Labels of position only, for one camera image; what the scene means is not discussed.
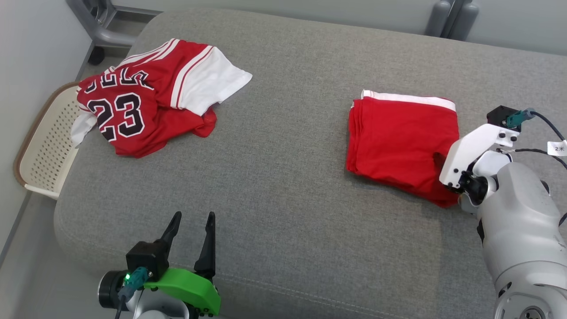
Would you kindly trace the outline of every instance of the connector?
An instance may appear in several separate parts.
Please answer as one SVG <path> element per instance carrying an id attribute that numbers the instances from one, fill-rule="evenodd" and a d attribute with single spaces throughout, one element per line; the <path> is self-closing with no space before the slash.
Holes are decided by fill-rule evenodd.
<path id="1" fill-rule="evenodd" d="M 124 287 L 118 292 L 119 300 L 124 297 L 124 301 L 128 302 L 134 296 L 136 290 L 143 287 L 143 284 L 150 278 L 150 274 L 144 267 L 138 267 L 134 270 L 130 277 L 124 280 Z"/>
<path id="2" fill-rule="evenodd" d="M 523 111 L 518 111 L 516 114 L 508 116 L 506 119 L 506 126 L 508 128 L 515 128 L 520 126 L 524 121 L 531 120 L 535 117 L 532 112 L 535 110 L 533 108 L 527 108 Z"/>
<path id="3" fill-rule="evenodd" d="M 501 148 L 497 148 L 496 151 L 499 152 L 499 153 L 502 153 L 504 155 L 508 155 L 510 153 L 516 152 L 516 150 L 514 150 L 514 149 L 501 149 Z"/>

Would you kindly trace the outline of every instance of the gray cushion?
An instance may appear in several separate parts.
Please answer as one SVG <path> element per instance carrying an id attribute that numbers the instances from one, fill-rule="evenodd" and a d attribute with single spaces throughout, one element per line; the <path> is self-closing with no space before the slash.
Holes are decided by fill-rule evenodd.
<path id="1" fill-rule="evenodd" d="M 254 78 L 214 107 L 208 138 L 181 136 L 136 160 L 99 132 L 86 137 L 55 215 L 78 263 L 125 268 L 129 248 L 158 238 L 181 210 L 170 261 L 192 268 L 214 211 L 225 316 L 491 317 L 475 218 L 345 171 L 349 107 L 362 89 L 443 96 L 461 134 L 500 104 L 535 107 L 567 132 L 567 57 L 217 9 L 159 15 L 130 54 L 172 37 L 216 45 Z M 519 146 L 550 139 L 532 120 Z M 567 186 L 553 159 L 517 160 L 553 190 Z"/>

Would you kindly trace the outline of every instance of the white stripe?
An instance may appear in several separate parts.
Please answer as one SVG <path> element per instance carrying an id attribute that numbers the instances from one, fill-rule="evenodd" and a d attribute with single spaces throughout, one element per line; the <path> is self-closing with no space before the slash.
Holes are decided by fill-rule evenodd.
<path id="1" fill-rule="evenodd" d="M 148 61 L 151 60 L 161 60 L 163 58 L 165 58 L 168 54 L 171 53 L 171 51 L 173 51 L 175 49 L 175 46 L 179 43 L 179 40 L 174 40 L 174 42 L 171 44 L 170 48 L 167 49 L 165 52 L 163 52 L 162 54 L 160 54 L 158 57 L 156 58 L 151 58 Z"/>
<path id="2" fill-rule="evenodd" d="M 114 66 L 111 66 L 110 68 L 108 68 L 108 69 L 106 69 L 106 70 L 104 71 L 104 74 L 108 74 L 108 73 L 110 73 L 110 72 L 114 72 L 115 70 L 116 70 L 116 68 L 115 68 Z"/>
<path id="3" fill-rule="evenodd" d="M 363 90 L 361 94 L 361 98 L 364 98 L 366 96 L 377 100 L 411 102 L 411 103 L 441 106 L 444 108 L 448 108 L 449 110 L 455 111 L 455 103 L 447 99 L 436 98 L 434 96 L 413 96 L 413 95 L 401 95 L 401 94 L 390 94 L 390 93 L 376 93 L 370 90 Z"/>
<path id="4" fill-rule="evenodd" d="M 162 50 L 162 51 L 163 51 L 162 53 L 158 53 L 158 54 L 152 56 L 151 58 L 147 59 L 146 61 L 144 61 L 144 62 L 142 62 L 142 63 L 139 63 L 139 64 L 136 64 L 136 65 L 134 65 L 134 66 L 142 65 L 142 64 L 148 63 L 148 62 L 150 62 L 150 61 L 161 60 L 161 59 L 165 58 L 168 54 L 170 54 L 170 53 L 175 49 L 175 46 L 176 46 L 178 43 L 179 43 L 179 40 L 175 39 L 175 40 L 169 45 L 169 47 L 167 48 L 167 50 L 165 50 L 165 51 Z"/>
<path id="5" fill-rule="evenodd" d="M 165 50 L 166 46 L 167 46 L 171 41 L 173 41 L 173 40 L 174 40 L 174 39 L 171 39 L 171 40 L 169 40 L 168 42 L 165 42 L 164 44 L 162 44 L 161 47 L 159 47 L 159 48 L 157 48 L 157 49 L 154 49 L 154 50 L 151 50 L 150 52 L 137 54 L 137 55 L 135 55 L 135 56 L 129 56 L 129 57 L 125 58 L 122 62 L 120 62 L 120 64 L 118 64 L 118 66 L 117 66 L 116 68 L 118 69 L 118 68 L 124 66 L 125 64 L 133 63 L 133 62 L 142 60 L 142 59 L 144 59 L 144 58 L 146 58 L 146 57 L 148 57 L 148 56 L 151 56 L 152 54 L 158 55 L 159 52 L 162 52 L 163 50 Z"/>
<path id="6" fill-rule="evenodd" d="M 179 71 L 179 73 L 177 74 L 177 77 L 175 78 L 174 89 L 173 89 L 173 92 L 171 93 L 171 107 L 178 108 L 177 107 L 177 98 L 179 96 L 180 89 L 181 89 L 181 86 L 183 84 L 183 77 L 185 76 L 185 74 L 187 73 L 189 68 L 191 68 L 191 66 L 193 64 L 195 64 L 197 61 L 199 61 L 200 58 L 204 57 L 205 54 L 208 53 L 210 48 L 211 48 L 211 45 L 207 45 L 207 47 L 205 49 L 203 49 L 203 51 L 201 51 L 201 53 L 199 53 L 196 57 L 192 58 L 191 61 L 189 61 L 187 64 L 185 64 L 183 66 L 183 68 L 181 69 L 181 71 Z"/>

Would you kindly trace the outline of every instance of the folded red shorts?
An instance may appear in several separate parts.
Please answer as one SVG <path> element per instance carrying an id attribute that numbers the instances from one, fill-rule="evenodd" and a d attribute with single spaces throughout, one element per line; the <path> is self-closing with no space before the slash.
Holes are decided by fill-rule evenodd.
<path id="1" fill-rule="evenodd" d="M 457 203 L 458 195 L 439 181 L 435 160 L 459 139 L 452 101 L 364 90 L 350 109 L 349 132 L 349 171 L 440 207 Z"/>

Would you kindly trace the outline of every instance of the white laundry basket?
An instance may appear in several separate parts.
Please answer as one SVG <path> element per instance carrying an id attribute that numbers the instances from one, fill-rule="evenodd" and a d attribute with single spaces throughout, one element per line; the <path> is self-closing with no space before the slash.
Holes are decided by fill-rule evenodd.
<path id="1" fill-rule="evenodd" d="M 70 139 L 79 116 L 77 85 L 63 85 L 49 97 L 14 162 L 14 174 L 23 187 L 56 200 L 77 155 Z"/>

